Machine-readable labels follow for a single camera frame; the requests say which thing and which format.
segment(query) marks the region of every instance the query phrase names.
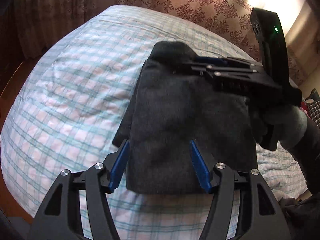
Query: brown floor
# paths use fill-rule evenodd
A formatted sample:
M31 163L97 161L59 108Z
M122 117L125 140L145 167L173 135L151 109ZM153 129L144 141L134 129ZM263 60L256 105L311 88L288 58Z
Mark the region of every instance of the brown floor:
M28 78L30 72L40 58L28 59L24 61L14 73L6 88L0 96L0 130L3 127L6 116L14 103L21 87ZM0 208L8 217L22 217L28 223L32 223L33 218L15 201L8 191L0 168Z

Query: person's arm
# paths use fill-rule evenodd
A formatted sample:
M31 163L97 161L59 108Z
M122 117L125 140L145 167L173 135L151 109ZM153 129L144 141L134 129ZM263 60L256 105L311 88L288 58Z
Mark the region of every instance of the person's arm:
M299 163L307 181L309 191L314 195L320 191L320 130L307 118L307 129L302 139L292 148L287 148Z

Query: plaid fabric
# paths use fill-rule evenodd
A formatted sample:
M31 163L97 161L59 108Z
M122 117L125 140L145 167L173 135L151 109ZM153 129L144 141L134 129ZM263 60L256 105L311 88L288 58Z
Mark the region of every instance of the plaid fabric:
M57 42L38 62L1 132L6 185L32 216L62 169L88 169L116 151L111 141L144 60L158 41L183 41L207 57L251 59L238 47L191 22L159 12L113 6ZM307 187L285 150L257 148L259 169L276 197L298 197ZM108 195L121 239L198 239L210 195L139 195L120 187ZM91 237L81 192L84 234ZM228 238L236 230L239 193Z
M308 108L309 117L320 129L320 101L314 101L312 103L306 103Z

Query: gloved hand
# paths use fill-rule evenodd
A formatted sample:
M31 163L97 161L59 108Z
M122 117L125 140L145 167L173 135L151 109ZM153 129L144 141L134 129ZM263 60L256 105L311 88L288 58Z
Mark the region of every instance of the gloved hand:
M273 133L268 150L275 151L280 141L284 149L297 145L307 129L307 116L298 107L291 105L276 106L259 112L249 106L249 115L254 138L261 143L268 132L268 125L273 125Z

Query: mattress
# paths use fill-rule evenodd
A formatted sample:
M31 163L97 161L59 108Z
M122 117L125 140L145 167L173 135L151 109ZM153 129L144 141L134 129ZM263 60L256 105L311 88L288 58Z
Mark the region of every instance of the mattress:
M63 169L86 170L117 149L111 141L144 60L158 41L182 41L206 57L245 52L185 20L144 8L112 6L58 41L39 60L1 131L1 168L16 201L31 215ZM276 198L307 190L298 163L281 146L257 146L259 170ZM139 195L120 186L107 195L121 239L198 239L212 195ZM84 235L92 238L80 196ZM239 210L235 192L228 238Z

